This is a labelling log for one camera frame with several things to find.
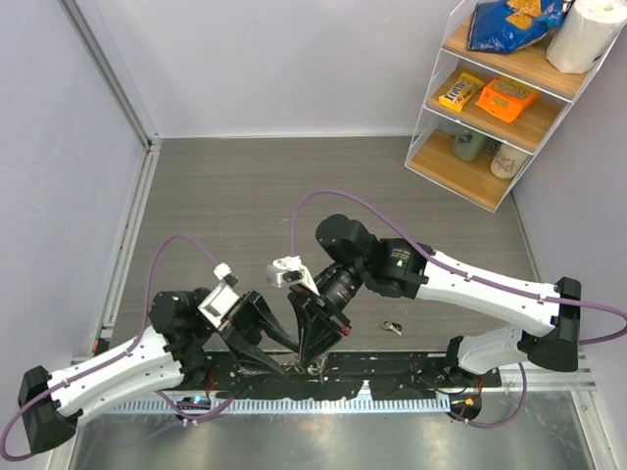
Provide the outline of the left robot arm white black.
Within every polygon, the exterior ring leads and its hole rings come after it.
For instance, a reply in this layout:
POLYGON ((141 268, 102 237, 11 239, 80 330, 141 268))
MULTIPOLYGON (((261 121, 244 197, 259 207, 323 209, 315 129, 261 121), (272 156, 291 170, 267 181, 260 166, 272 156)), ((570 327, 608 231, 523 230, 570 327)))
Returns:
POLYGON ((36 366, 24 374, 18 404, 31 453, 64 444, 80 425, 128 400, 208 384, 213 365, 204 345, 214 334, 239 363, 279 375, 285 371, 260 349, 261 337, 290 351, 298 348, 256 291, 161 292, 147 317, 149 325, 118 347, 66 369, 36 366))

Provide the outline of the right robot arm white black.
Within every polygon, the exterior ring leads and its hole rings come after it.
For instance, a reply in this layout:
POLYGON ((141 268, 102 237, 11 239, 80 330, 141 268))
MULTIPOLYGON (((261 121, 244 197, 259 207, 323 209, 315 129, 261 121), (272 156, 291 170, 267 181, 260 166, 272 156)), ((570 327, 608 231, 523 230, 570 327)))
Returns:
POLYGON ((332 262, 311 275, 300 257, 286 268, 288 299, 299 328, 299 361, 307 367, 349 335, 345 307, 360 288, 385 298, 436 301, 500 319, 505 327, 449 341, 443 372, 463 386, 493 368, 527 360, 556 372, 578 367, 581 296, 578 281, 526 282, 459 263, 403 238, 379 239, 343 214, 321 222, 316 240, 332 262))

